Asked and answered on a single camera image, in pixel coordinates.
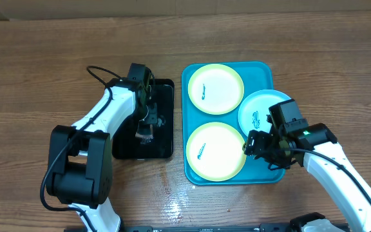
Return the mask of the brown cleaning sponge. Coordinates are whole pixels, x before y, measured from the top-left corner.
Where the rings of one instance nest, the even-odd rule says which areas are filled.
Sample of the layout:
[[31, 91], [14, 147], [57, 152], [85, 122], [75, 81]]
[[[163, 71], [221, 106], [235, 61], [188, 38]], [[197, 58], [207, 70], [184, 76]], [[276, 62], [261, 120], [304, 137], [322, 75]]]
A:
[[147, 132], [145, 134], [136, 132], [135, 138], [139, 141], [141, 145], [145, 145], [153, 142], [154, 136], [152, 132]]

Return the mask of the light blue plate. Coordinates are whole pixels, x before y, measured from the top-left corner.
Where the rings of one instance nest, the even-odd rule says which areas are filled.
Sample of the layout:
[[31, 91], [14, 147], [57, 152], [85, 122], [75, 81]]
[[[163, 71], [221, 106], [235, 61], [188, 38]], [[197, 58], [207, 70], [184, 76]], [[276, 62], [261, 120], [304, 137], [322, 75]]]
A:
[[250, 94], [241, 103], [238, 110], [238, 123], [243, 133], [248, 136], [251, 130], [269, 133], [272, 123], [267, 122], [269, 107], [290, 97], [278, 90], [259, 90]]

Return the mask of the yellow plate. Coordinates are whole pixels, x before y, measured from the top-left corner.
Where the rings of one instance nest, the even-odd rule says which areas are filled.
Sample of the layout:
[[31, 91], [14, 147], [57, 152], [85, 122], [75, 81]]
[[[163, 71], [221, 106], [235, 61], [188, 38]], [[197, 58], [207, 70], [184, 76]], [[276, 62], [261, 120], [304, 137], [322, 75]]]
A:
[[209, 122], [192, 132], [186, 143], [185, 156], [199, 177], [222, 182], [242, 170], [246, 161], [243, 144], [243, 137], [232, 126]]
[[197, 69], [187, 85], [193, 105], [210, 115], [233, 111], [242, 101], [244, 84], [240, 75], [224, 64], [207, 64]]

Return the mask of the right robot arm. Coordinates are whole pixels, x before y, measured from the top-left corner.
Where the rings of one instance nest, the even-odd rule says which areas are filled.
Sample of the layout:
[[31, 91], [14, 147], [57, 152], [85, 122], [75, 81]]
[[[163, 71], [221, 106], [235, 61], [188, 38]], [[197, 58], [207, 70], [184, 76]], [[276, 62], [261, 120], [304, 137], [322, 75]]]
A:
[[243, 152], [268, 162], [271, 171], [299, 164], [323, 186], [352, 231], [371, 231], [371, 187], [326, 125], [283, 124], [273, 133], [252, 130]]

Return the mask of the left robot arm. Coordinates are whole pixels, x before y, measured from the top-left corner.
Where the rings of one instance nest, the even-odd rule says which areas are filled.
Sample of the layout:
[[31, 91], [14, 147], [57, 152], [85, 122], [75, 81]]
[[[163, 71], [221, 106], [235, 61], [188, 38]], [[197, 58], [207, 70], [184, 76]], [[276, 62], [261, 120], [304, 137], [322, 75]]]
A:
[[48, 167], [40, 187], [57, 197], [60, 211], [74, 211], [83, 231], [120, 231], [109, 193], [113, 159], [168, 159], [173, 154], [175, 85], [170, 79], [112, 79], [102, 99], [71, 126], [50, 136]]

